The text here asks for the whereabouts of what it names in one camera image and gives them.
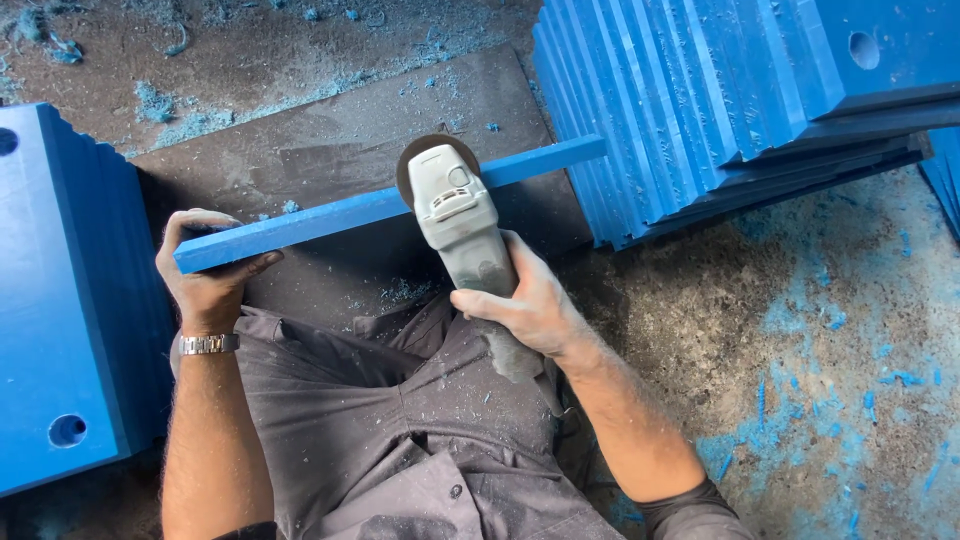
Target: angle grinder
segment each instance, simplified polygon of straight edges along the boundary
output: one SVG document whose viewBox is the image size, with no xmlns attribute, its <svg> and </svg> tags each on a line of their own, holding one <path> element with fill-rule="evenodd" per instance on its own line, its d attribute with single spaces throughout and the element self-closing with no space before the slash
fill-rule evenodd
<svg viewBox="0 0 960 540">
<path fill-rule="evenodd" d="M 457 288 L 514 295 L 519 278 L 496 226 L 490 193 L 480 182 L 480 163 L 466 144 L 444 134 L 414 140 L 400 154 L 396 189 Z M 550 412 L 562 416 L 556 388 L 543 371 L 543 355 L 494 321 L 473 321 L 496 372 L 513 383 L 535 383 Z"/>
</svg>

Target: stack of blue plastic sheets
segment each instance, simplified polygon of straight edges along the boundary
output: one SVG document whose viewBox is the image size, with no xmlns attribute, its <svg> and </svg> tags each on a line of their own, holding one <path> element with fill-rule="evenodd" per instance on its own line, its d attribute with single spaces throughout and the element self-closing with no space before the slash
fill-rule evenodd
<svg viewBox="0 0 960 540">
<path fill-rule="evenodd" d="M 534 62 L 597 245 L 924 157 L 960 125 L 949 0 L 545 0 Z"/>
<path fill-rule="evenodd" d="M 960 128 L 947 128 L 930 132 L 930 145 L 935 156 L 921 162 L 921 170 L 940 199 L 947 215 L 953 237 L 960 240 Z"/>
<path fill-rule="evenodd" d="M 136 170 L 46 104 L 0 109 L 0 496 L 165 434 L 171 313 Z"/>
</svg>

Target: man's left hand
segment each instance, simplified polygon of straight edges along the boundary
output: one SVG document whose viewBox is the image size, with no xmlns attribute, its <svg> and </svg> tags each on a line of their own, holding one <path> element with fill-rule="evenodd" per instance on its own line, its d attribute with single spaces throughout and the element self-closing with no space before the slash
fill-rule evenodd
<svg viewBox="0 0 960 540">
<path fill-rule="evenodd" d="M 180 307 L 183 335 L 233 333 L 240 316 L 244 284 L 283 260 L 280 251 L 271 251 L 203 272 L 180 272 L 173 255 L 184 240 L 241 225 L 229 215 L 204 209 L 178 211 L 170 216 L 163 245 L 156 254 L 156 269 Z"/>
</svg>

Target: metal watch strap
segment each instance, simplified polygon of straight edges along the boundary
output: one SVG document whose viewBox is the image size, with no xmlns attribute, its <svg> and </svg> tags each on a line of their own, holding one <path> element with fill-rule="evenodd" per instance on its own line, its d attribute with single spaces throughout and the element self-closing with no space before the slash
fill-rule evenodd
<svg viewBox="0 0 960 540">
<path fill-rule="evenodd" d="M 222 333 L 204 337 L 180 337 L 181 355 L 208 355 L 210 353 L 232 353 L 240 348 L 240 336 L 235 333 Z"/>
</svg>

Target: grinding disc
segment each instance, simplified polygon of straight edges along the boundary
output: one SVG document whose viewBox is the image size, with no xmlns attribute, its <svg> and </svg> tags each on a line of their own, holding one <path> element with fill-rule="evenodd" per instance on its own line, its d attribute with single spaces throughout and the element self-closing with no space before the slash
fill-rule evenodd
<svg viewBox="0 0 960 540">
<path fill-rule="evenodd" d="M 417 138 L 403 149 L 400 159 L 396 162 L 396 190 L 400 192 L 400 198 L 410 209 L 414 209 L 414 189 L 410 186 L 410 170 L 407 168 L 407 163 L 420 152 L 445 144 L 452 146 L 473 174 L 480 176 L 480 162 L 459 138 L 447 134 L 430 134 Z"/>
</svg>

